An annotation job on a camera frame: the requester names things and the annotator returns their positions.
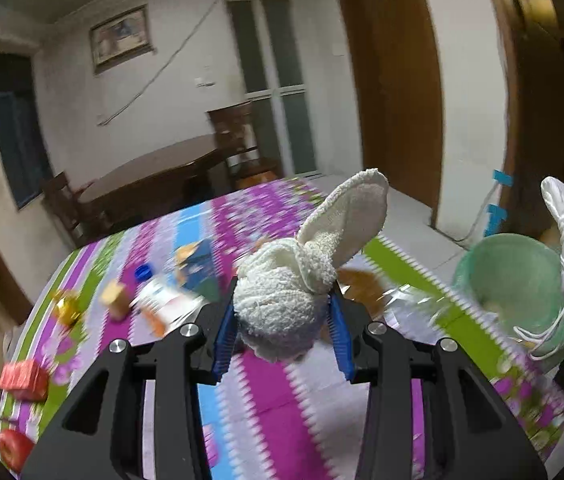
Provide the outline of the large orange white carton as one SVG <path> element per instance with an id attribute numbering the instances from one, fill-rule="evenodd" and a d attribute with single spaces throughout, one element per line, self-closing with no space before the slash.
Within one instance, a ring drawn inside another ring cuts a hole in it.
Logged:
<path id="1" fill-rule="evenodd" d="M 193 323 L 205 304 L 203 296 L 170 284 L 163 275 L 153 276 L 142 284 L 131 303 L 158 338 L 183 324 Z"/>

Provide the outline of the white towel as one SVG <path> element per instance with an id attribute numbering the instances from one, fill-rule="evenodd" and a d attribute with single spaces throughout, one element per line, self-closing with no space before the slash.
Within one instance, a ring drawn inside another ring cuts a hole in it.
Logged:
<path id="1" fill-rule="evenodd" d="M 295 235 L 262 243 L 240 263 L 233 307 L 255 356 L 275 363 L 312 348 L 337 270 L 384 226 L 388 189 L 381 171 L 360 171 L 334 188 Z"/>

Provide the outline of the red apple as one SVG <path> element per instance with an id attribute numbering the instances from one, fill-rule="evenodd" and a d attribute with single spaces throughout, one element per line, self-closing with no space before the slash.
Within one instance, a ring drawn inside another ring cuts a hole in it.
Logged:
<path id="1" fill-rule="evenodd" d="M 2 462 L 16 474 L 20 474 L 35 442 L 26 434 L 15 429 L 3 429 L 0 431 L 0 457 Z"/>

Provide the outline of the red paper box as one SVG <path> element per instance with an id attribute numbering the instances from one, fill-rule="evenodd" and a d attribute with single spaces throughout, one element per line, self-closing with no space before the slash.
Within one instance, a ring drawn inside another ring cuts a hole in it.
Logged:
<path id="1" fill-rule="evenodd" d="M 5 363 L 0 375 L 0 389 L 14 399 L 42 402 L 47 399 L 49 373 L 36 360 Z"/>

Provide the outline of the gold foil wrapped candy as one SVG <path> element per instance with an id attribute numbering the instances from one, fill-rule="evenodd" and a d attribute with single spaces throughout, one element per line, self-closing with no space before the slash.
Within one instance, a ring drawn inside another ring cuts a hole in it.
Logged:
<path id="1" fill-rule="evenodd" d="M 59 290 L 52 304 L 56 320 L 65 327 L 73 326 L 81 317 L 79 295 L 74 290 Z"/>

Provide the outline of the yellow sponge cube far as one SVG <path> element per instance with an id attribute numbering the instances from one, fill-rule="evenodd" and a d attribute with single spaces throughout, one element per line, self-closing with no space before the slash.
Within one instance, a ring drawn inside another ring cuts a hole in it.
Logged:
<path id="1" fill-rule="evenodd" d="M 129 292 L 126 285 L 118 281 L 107 283 L 101 294 L 101 302 L 110 318 L 116 322 L 124 320 L 130 311 Z"/>

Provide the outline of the blue bottle cap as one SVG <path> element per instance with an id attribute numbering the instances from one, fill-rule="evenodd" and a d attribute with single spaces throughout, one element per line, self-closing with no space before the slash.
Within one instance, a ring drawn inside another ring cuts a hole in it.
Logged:
<path id="1" fill-rule="evenodd" d="M 134 270 L 133 275 L 134 275 L 134 279 L 136 280 L 136 282 L 138 284 L 141 284 L 141 283 L 144 283 L 144 282 L 150 280 L 153 277 L 154 272 L 153 272 L 153 268 L 150 264 L 143 263 L 143 264 L 140 264 L 140 266 L 136 267 L 136 270 Z"/>

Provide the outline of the brown bread in plastic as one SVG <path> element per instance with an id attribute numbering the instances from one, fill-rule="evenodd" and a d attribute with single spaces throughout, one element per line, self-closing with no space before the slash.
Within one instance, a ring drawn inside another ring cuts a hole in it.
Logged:
<path id="1" fill-rule="evenodd" d="M 391 283 L 368 270 L 340 269 L 337 271 L 337 283 L 343 296 L 362 304 L 374 320 L 425 298 L 423 292 L 411 285 Z"/>

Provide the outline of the wooden chair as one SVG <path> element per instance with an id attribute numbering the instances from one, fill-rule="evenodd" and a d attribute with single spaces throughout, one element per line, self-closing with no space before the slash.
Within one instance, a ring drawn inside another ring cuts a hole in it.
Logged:
<path id="1" fill-rule="evenodd" d="M 206 115 L 214 129 L 217 148 L 224 155 L 233 191 L 282 177 L 279 162 L 260 154 L 250 101 L 208 110 Z"/>
<path id="2" fill-rule="evenodd" d="M 96 238 L 92 226 L 87 222 L 84 208 L 80 206 L 76 193 L 69 185 L 64 172 L 60 172 L 41 185 L 44 202 L 51 214 L 58 219 L 65 233 L 76 247 L 82 247 Z"/>

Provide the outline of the round dark wooden table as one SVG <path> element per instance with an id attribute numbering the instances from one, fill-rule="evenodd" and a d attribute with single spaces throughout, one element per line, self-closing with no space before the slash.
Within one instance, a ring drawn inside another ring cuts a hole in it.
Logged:
<path id="1" fill-rule="evenodd" d="M 88 186 L 79 203 L 93 223 L 148 220 L 178 208 L 186 179 L 223 161 L 211 134 L 197 136 L 125 162 Z"/>

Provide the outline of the brown wooden door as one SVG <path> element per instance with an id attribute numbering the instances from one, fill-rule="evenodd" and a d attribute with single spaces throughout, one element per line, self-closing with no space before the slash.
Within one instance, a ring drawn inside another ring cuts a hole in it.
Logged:
<path id="1" fill-rule="evenodd" d="M 362 162 L 438 211 L 442 76 L 426 0 L 338 0 L 357 93 Z"/>

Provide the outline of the dark window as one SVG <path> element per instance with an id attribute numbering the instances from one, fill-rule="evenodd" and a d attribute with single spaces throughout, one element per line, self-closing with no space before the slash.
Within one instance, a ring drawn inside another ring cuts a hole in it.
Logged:
<path id="1" fill-rule="evenodd" d="M 0 157 L 17 209 L 38 197 L 54 176 L 27 56 L 0 53 Z"/>

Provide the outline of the wooden chair right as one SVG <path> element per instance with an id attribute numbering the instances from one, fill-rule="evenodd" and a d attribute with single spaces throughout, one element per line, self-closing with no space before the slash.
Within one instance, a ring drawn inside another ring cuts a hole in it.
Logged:
<path id="1" fill-rule="evenodd" d="M 250 101 L 208 110 L 206 115 L 214 129 L 217 148 L 224 155 L 233 191 L 282 177 L 279 162 L 260 154 Z"/>

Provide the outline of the white glass double door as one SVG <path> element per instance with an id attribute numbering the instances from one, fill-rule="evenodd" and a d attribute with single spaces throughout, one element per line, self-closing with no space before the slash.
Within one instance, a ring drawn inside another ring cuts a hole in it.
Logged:
<path id="1" fill-rule="evenodd" d="M 226 0 L 261 156 L 284 176 L 317 170 L 292 0 Z"/>

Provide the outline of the framed wall picture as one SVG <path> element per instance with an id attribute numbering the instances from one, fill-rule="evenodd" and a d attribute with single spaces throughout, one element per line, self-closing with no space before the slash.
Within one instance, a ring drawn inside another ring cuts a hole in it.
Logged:
<path id="1" fill-rule="evenodd" d="M 96 74 L 153 52 L 148 6 L 136 6 L 93 26 L 89 38 Z"/>

